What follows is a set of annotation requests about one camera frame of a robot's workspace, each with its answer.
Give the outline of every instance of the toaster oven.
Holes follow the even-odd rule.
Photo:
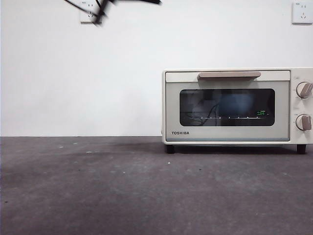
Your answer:
[[[175,145],[313,143],[313,68],[166,70],[162,141]]]

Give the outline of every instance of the gray floor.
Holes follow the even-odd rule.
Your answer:
[[[313,148],[2,138],[2,235],[311,235]]]

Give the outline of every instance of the blurry black object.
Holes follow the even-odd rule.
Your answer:
[[[66,2],[68,2],[69,4],[71,4],[72,6],[75,6],[76,8],[80,9],[81,11],[84,11],[86,13],[89,13],[90,11],[87,11],[83,8],[81,8],[80,6],[72,3],[71,1],[69,0],[64,0]],[[114,3],[116,0],[102,0],[102,2],[100,3],[99,0],[96,0],[98,6],[99,6],[99,11],[97,13],[95,12],[92,12],[93,15],[96,16],[96,20],[93,22],[94,24],[100,24],[101,22],[101,17],[105,16],[105,9],[106,9],[106,6],[108,4],[108,2],[112,2]],[[154,4],[161,4],[161,1],[160,0],[137,0],[137,1],[145,1],[145,2],[149,2],[149,3],[154,3]]]

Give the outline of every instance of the toshiba logo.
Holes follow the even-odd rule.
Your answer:
[[[189,135],[189,131],[172,131],[172,135]]]

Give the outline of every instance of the oven door handle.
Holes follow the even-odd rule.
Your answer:
[[[226,72],[200,72],[198,80],[208,80],[214,78],[229,79],[254,79],[261,76],[258,71],[226,71]]]

